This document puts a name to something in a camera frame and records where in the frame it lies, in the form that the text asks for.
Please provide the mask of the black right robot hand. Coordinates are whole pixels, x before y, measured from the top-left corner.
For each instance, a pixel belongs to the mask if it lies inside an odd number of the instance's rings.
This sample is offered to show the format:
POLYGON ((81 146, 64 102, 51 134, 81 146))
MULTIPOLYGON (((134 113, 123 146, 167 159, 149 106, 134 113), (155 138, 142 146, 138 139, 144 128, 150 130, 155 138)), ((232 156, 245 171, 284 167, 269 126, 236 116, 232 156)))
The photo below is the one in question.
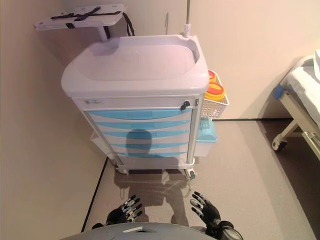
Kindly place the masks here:
POLYGON ((221 216, 218 209, 201 193, 194 191, 190 199, 191 210, 207 225, 218 226, 221 216))

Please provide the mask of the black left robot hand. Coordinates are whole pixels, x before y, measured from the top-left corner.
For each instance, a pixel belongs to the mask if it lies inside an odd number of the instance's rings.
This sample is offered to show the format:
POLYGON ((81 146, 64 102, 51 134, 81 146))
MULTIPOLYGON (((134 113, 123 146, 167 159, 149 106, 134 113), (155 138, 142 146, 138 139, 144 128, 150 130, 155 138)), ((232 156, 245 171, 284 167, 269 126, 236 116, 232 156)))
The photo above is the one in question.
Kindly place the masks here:
POLYGON ((118 208, 112 210, 106 219, 106 225, 132 223, 142 215, 140 208, 143 206, 140 198, 135 194, 129 197, 118 208))

